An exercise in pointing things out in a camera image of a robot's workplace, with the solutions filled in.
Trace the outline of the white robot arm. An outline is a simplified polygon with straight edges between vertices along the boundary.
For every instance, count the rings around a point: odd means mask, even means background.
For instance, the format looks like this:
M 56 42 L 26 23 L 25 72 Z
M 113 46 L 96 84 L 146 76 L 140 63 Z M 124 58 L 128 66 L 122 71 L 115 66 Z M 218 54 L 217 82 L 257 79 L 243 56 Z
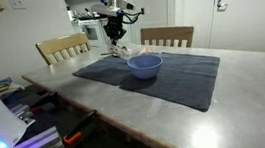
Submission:
M 135 6 L 127 0 L 100 0 L 100 4 L 93 5 L 91 10 L 108 17 L 104 31 L 111 40 L 113 47 L 117 46 L 118 41 L 127 32 L 123 29 L 125 21 L 123 20 L 126 13 L 125 9 L 133 10 Z

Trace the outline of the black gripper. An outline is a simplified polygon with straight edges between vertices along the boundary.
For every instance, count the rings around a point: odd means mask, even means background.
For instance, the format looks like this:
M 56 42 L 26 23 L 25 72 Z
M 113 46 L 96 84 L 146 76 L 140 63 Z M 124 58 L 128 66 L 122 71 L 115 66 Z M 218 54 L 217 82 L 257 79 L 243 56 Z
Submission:
M 117 40 L 121 39 L 127 32 L 123 29 L 123 16 L 118 15 L 116 17 L 109 16 L 107 24 L 104 26 L 104 31 L 107 37 L 110 38 L 108 41 L 108 48 L 114 50 L 117 47 Z

